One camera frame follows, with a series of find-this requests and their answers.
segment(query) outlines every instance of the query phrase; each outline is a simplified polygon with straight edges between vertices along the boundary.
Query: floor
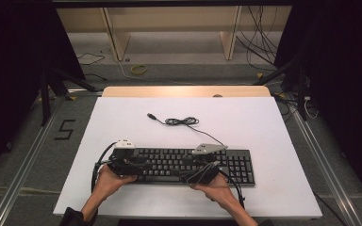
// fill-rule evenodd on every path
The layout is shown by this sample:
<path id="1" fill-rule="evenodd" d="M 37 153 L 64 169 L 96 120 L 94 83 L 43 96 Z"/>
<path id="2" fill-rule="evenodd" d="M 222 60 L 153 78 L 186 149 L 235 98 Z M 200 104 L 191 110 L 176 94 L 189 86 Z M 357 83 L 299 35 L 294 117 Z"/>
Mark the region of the floor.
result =
<path id="1" fill-rule="evenodd" d="M 239 37 L 246 43 L 253 33 L 244 35 L 247 39 L 241 34 Z M 281 34 L 272 32 L 269 36 L 277 45 Z M 262 58 L 247 53 L 238 41 L 232 60 L 225 60 L 220 36 L 213 32 L 132 34 L 121 64 L 114 60 L 106 34 L 69 34 L 69 37 L 87 81 L 99 88 L 120 85 L 249 85 L 273 70 L 273 66 Z M 269 56 L 263 52 L 261 55 L 273 60 L 269 53 Z M 131 66 L 136 64 L 144 65 L 147 72 L 144 75 L 132 74 Z M 282 76 L 267 85 L 272 93 L 282 92 L 279 88 L 281 81 Z M 3 225 L 58 225 L 60 222 L 60 217 L 52 214 L 53 208 L 99 96 L 99 93 L 77 91 L 79 87 L 74 84 L 66 85 L 73 90 L 72 98 L 60 99 L 52 94 L 52 123 L 41 127 L 41 102 L 36 100 L 12 140 L 11 151 L 0 157 L 0 213 L 6 213 L 0 221 Z M 284 99 L 294 98 L 293 93 L 283 95 Z M 278 104 L 307 180 L 327 204 L 319 200 L 322 218 L 310 221 L 275 219 L 275 225 L 342 225 L 330 209 L 347 225 L 362 225 L 362 185 L 348 160 L 340 154 L 321 113 L 315 118 L 315 106 L 308 108 L 308 113 L 315 119 L 308 117 L 308 121 L 301 121 L 293 105 L 282 101 Z M 64 121 L 73 132 L 71 138 L 60 140 Z M 41 142 L 34 142 L 39 137 L 43 137 Z M 22 173 L 18 174 L 20 170 L 25 172 L 23 178 L 19 176 Z M 21 183 L 16 190 L 14 187 L 18 181 Z M 10 201 L 2 202 L 8 194 L 15 195 Z M 96 225 L 116 222 L 113 218 L 98 218 Z"/>

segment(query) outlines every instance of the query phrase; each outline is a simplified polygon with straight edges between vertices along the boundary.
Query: small device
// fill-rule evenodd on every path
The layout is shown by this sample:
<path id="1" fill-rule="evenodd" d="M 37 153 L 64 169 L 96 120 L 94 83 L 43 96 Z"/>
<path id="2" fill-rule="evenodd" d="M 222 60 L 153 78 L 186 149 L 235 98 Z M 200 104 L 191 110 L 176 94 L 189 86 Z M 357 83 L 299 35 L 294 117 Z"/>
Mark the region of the small device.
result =
<path id="1" fill-rule="evenodd" d="M 129 139 L 121 139 L 114 144 L 108 167 L 117 175 L 141 176 L 144 170 L 150 170 L 152 165 L 146 163 L 147 158 L 134 155 L 135 145 Z"/>
<path id="2" fill-rule="evenodd" d="M 219 162 L 214 157 L 215 152 L 223 151 L 227 146 L 218 144 L 201 144 L 192 151 L 191 157 L 183 158 L 185 165 L 196 166 L 193 170 L 173 170 L 183 183 L 209 184 L 220 172 Z"/>

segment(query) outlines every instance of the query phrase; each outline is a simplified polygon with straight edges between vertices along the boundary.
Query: gray floor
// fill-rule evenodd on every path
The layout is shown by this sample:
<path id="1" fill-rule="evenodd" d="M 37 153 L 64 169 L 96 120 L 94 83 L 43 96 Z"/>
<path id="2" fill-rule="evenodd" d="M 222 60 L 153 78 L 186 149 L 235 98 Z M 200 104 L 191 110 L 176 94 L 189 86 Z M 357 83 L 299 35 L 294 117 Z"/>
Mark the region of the gray floor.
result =
<path id="1" fill-rule="evenodd" d="M 269 71 L 257 70 L 246 62 L 247 56 L 257 67 L 271 69 L 272 66 L 255 56 L 246 54 L 244 48 L 237 44 L 232 60 L 224 60 L 221 42 L 216 33 L 143 33 L 131 37 L 121 67 L 113 60 L 105 34 L 69 34 L 76 53 L 92 53 L 105 56 L 103 60 L 91 65 L 83 65 L 84 73 L 94 73 L 101 78 L 88 75 L 87 81 L 98 88 L 107 86 L 145 86 L 145 85 L 216 85 L 216 84 L 252 84 L 258 73 Z M 273 35 L 274 42 L 279 34 Z M 99 56 L 81 58 L 82 64 L 89 64 Z M 130 67 L 134 64 L 146 65 L 144 75 L 133 75 Z M 280 92 L 282 77 L 268 85 L 271 92 Z M 70 89 L 77 86 L 68 83 Z M 44 141 L 41 152 L 29 172 L 19 196 L 15 200 L 4 225 L 58 225 L 60 217 L 52 214 L 58 195 L 73 163 L 78 145 L 82 139 L 97 95 L 77 92 L 73 99 L 67 99 L 58 110 L 52 127 Z M 279 104 L 280 113 L 286 113 L 287 107 Z M 326 183 L 316 159 L 304 139 L 295 117 L 289 112 L 283 116 L 296 152 L 301 160 L 304 172 L 313 189 L 342 217 L 336 199 Z M 59 132 L 63 121 L 66 128 L 73 129 L 70 139 L 67 133 Z M 308 124 L 321 145 L 332 169 L 341 185 L 346 190 L 362 221 L 362 185 L 352 171 L 349 162 L 340 156 L 340 149 L 321 118 L 308 119 Z M 23 163 L 35 137 L 41 129 L 41 102 L 36 100 L 30 109 L 23 126 L 12 140 L 12 150 L 0 157 L 0 200 L 5 195 L 18 169 Z M 323 217 L 310 221 L 296 219 L 275 219 L 276 225 L 341 225 L 336 217 L 322 202 Z M 96 225 L 115 225 L 116 219 L 98 218 Z"/>

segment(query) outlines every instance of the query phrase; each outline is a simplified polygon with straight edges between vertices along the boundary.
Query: white tabletop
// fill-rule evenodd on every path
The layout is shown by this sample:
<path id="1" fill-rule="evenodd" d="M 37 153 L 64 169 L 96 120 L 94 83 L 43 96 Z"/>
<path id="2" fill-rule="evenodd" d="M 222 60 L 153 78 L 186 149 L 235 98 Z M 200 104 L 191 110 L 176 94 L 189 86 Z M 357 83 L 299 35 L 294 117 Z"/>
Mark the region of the white tabletop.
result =
<path id="1" fill-rule="evenodd" d="M 195 117 L 200 122 L 194 128 L 210 134 L 229 149 L 249 149 L 256 186 L 243 188 L 242 193 L 251 216 L 322 216 L 272 97 L 98 98 L 54 214 L 64 214 L 68 206 L 76 210 L 82 208 L 91 193 L 93 164 L 114 141 L 129 138 L 140 148 L 196 148 L 201 143 L 217 144 L 186 126 L 162 125 L 149 119 L 147 113 L 162 121 Z M 101 205 L 99 215 L 230 218 L 201 191 L 188 186 L 126 185 Z"/>

